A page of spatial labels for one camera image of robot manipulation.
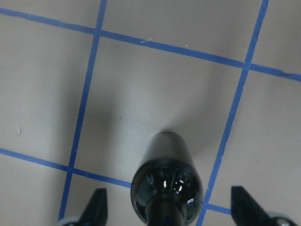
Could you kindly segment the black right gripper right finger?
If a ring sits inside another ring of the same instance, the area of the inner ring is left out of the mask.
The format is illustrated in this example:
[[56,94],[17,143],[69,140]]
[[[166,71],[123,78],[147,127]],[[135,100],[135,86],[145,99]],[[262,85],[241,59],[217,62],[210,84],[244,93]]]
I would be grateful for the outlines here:
[[242,187],[231,187],[231,216],[237,226],[277,226],[255,199]]

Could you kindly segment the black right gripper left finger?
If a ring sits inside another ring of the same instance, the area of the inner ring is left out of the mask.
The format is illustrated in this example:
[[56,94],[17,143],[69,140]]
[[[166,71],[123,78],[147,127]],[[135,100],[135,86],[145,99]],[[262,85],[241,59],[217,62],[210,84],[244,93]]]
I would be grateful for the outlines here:
[[78,226],[105,226],[108,220],[107,190],[95,189],[85,210],[80,216]]

